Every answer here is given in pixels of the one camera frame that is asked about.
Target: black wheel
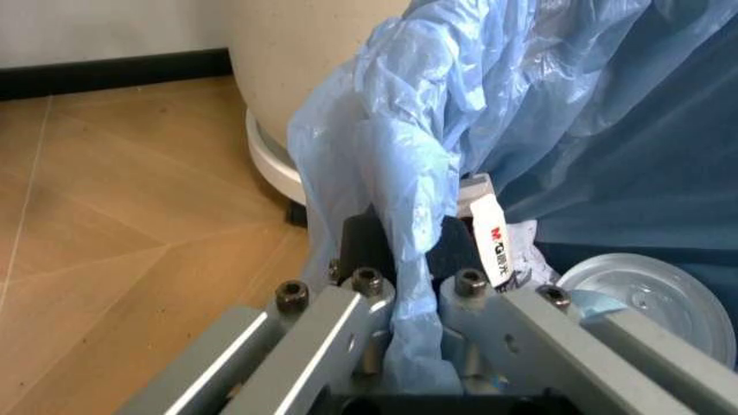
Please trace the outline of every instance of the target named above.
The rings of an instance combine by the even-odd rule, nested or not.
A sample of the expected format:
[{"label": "black wheel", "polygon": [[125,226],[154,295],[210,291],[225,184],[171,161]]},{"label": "black wheel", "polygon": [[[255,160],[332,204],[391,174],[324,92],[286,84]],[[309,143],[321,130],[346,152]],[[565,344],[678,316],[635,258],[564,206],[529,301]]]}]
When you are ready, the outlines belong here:
[{"label": "black wheel", "polygon": [[289,201],[287,223],[296,227],[308,227],[308,210],[296,201]]}]

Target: wooden floor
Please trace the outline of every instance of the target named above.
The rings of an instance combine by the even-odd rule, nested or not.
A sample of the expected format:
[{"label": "wooden floor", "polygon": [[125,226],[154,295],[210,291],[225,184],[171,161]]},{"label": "wooden floor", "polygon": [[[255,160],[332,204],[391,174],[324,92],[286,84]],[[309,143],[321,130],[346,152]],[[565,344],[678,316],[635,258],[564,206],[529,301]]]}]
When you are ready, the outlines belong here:
[{"label": "wooden floor", "polygon": [[230,77],[0,102],[0,413],[110,413],[307,235]]}]

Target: crumpled plastic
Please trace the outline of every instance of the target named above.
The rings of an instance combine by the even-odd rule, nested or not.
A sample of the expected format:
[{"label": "crumpled plastic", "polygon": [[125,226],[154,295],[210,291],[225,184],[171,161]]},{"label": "crumpled plastic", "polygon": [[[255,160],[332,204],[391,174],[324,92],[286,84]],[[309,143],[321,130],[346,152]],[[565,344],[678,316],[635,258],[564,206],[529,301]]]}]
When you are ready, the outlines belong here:
[{"label": "crumpled plastic", "polygon": [[[617,123],[736,7],[729,0],[415,0],[313,91],[288,129],[307,196],[311,253],[303,279],[313,290],[328,283],[343,220],[373,205],[398,272],[386,387],[461,391],[441,358],[424,257],[442,217],[455,214],[460,175],[491,172],[504,200],[506,185],[562,137]],[[630,49],[614,60],[620,45]],[[583,152],[563,152],[553,173]],[[525,213],[526,200],[516,200],[523,206],[515,220],[537,218]]]}]

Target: black baseboard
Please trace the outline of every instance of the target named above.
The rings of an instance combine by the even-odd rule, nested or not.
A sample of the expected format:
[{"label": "black baseboard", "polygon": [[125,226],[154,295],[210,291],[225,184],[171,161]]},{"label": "black baseboard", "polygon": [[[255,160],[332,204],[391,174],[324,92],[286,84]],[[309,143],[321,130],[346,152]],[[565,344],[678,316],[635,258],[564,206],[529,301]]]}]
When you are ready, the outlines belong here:
[{"label": "black baseboard", "polygon": [[232,73],[228,49],[0,69],[0,100],[80,93]]}]

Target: blue plastic bag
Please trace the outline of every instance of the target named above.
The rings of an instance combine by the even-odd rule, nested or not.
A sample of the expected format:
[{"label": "blue plastic bag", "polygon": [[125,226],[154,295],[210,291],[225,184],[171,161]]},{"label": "blue plastic bag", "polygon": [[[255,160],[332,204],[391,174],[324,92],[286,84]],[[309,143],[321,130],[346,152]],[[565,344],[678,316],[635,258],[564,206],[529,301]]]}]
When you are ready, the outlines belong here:
[{"label": "blue plastic bag", "polygon": [[[372,204],[398,272],[389,388],[461,391],[441,358],[424,257],[442,217],[455,214],[460,175],[491,172],[515,220],[586,201],[588,189],[564,179],[587,137],[616,125],[736,9],[729,0],[417,0],[313,91],[288,130],[308,201],[303,279],[325,286],[343,220]],[[560,145],[573,141],[576,151]],[[551,183],[558,206],[541,203]]]}]

